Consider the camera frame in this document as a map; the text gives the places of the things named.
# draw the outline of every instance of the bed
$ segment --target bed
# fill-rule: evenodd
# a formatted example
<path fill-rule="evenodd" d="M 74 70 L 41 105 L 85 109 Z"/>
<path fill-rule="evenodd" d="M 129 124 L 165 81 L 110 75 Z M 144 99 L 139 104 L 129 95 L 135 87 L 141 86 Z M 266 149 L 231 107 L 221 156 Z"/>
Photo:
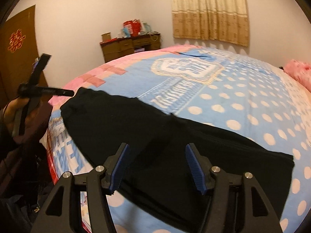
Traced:
<path fill-rule="evenodd" d="M 311 94 L 281 69 L 228 51 L 172 46 L 113 60 L 65 86 L 74 91 L 80 87 L 138 97 L 166 113 L 234 131 L 267 150 L 293 155 L 292 184 L 280 220 L 283 231 L 295 232 L 309 212 Z M 47 153 L 54 182 L 65 171 L 92 169 L 64 126 L 60 106 L 67 99 L 50 100 Z M 118 192 L 107 198 L 117 232 L 181 232 Z M 84 192 L 81 211 L 84 227 L 91 231 Z"/>

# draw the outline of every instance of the red bag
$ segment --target red bag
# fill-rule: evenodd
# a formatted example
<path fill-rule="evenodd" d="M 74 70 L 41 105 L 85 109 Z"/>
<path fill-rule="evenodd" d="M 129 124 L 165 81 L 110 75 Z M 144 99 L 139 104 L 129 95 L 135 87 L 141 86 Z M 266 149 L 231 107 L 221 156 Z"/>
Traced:
<path fill-rule="evenodd" d="M 132 21 L 126 21 L 123 23 L 123 27 L 128 28 L 130 34 L 132 37 L 138 36 L 138 33 L 141 31 L 142 26 L 140 24 L 140 20 L 132 20 Z"/>

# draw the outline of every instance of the pink pillow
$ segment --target pink pillow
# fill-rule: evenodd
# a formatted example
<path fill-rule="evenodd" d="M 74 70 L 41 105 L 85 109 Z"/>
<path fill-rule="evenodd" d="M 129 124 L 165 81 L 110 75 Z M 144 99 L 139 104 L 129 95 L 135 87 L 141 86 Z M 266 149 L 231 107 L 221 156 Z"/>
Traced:
<path fill-rule="evenodd" d="M 284 71 L 311 92 L 311 64 L 291 60 Z"/>

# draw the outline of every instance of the person's hand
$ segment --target person's hand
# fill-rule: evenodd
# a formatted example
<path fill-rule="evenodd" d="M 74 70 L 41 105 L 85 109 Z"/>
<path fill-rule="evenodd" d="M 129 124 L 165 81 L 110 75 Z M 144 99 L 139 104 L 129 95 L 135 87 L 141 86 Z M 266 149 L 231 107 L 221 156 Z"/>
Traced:
<path fill-rule="evenodd" d="M 17 99 L 11 101 L 7 105 L 7 108 L 5 109 L 4 116 L 3 116 L 3 122 L 6 125 L 10 134 L 12 134 L 12 131 L 13 131 L 14 118 L 15 118 L 16 111 L 26 106 L 28 102 L 29 102 L 29 98 L 18 97 Z M 38 108 L 34 109 L 32 112 L 29 113 L 29 115 L 27 115 L 25 119 L 26 127 L 28 127 L 31 124 L 32 120 L 36 117 L 37 113 L 38 113 Z"/>

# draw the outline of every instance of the curtain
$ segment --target curtain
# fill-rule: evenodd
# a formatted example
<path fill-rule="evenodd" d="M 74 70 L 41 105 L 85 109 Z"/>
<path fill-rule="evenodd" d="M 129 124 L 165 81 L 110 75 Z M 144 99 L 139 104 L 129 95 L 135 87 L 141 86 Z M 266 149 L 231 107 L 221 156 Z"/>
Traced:
<path fill-rule="evenodd" d="M 249 43 L 246 0 L 172 0 L 174 37 Z"/>

